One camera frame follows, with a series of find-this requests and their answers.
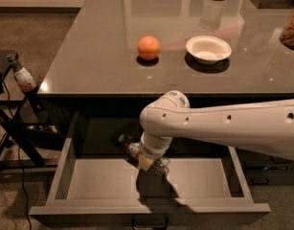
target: bottle label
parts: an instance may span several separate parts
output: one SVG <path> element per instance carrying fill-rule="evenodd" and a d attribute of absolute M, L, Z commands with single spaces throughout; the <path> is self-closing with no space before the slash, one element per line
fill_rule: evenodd
<path fill-rule="evenodd" d="M 37 86 L 32 75 L 25 68 L 14 73 L 14 77 L 22 92 L 32 91 Z"/>

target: open drawer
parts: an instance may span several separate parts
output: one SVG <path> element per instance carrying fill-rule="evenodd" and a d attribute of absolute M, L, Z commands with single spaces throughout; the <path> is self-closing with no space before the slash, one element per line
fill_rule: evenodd
<path fill-rule="evenodd" d="M 49 227 L 165 229 L 250 224 L 270 212 L 254 203 L 234 148 L 207 153 L 175 139 L 170 173 L 158 176 L 137 170 L 116 145 L 122 132 L 140 131 L 138 119 L 75 113 L 47 202 L 30 215 Z"/>

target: drawer handle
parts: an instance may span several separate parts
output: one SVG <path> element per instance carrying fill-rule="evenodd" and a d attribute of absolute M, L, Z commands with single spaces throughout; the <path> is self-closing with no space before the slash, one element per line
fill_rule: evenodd
<path fill-rule="evenodd" d="M 131 220 L 131 226 L 134 230 L 166 230 L 168 227 L 168 218 L 165 217 L 165 223 L 163 226 L 156 226 L 156 227 L 152 227 L 152 226 L 136 226 L 136 221 L 135 218 L 133 217 Z"/>

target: concrete floor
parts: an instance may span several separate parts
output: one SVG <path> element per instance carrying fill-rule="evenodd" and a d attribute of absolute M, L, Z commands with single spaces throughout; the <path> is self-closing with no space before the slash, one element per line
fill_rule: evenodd
<path fill-rule="evenodd" d="M 36 81 L 41 83 L 75 16 L 74 13 L 0 13 L 0 50 L 17 51 L 22 64 L 32 73 Z M 13 99 L 22 98 L 22 94 L 11 80 L 7 80 L 7 84 L 10 85 Z M 3 133 L 4 130 L 0 127 L 0 139 Z M 3 157 L 16 159 L 17 150 L 17 145 L 13 145 L 5 150 Z M 38 150 L 44 157 L 58 157 L 60 154 L 59 151 Z M 55 169 L 26 170 L 25 187 L 29 195 L 29 208 L 45 204 L 54 173 Z M 21 170 L 0 171 L 0 230 L 29 229 L 25 218 L 25 196 L 21 179 Z M 255 202 L 268 202 L 272 212 L 252 225 L 221 229 L 294 230 L 294 185 L 251 186 L 250 190 Z M 48 229 L 33 218 L 31 221 L 33 229 Z M 87 229 L 107 230 L 108 228 Z M 208 228 L 172 227 L 169 229 Z"/>

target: countertop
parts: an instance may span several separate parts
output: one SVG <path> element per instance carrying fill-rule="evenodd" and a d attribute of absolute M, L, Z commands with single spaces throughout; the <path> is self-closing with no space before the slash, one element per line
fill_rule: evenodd
<path fill-rule="evenodd" d="M 279 39 L 291 14 L 250 0 L 86 0 L 38 94 L 294 96 L 294 51 Z M 194 61 L 185 45 L 203 34 L 227 41 L 231 56 L 210 66 Z M 161 43 L 154 65 L 137 60 L 144 35 Z"/>

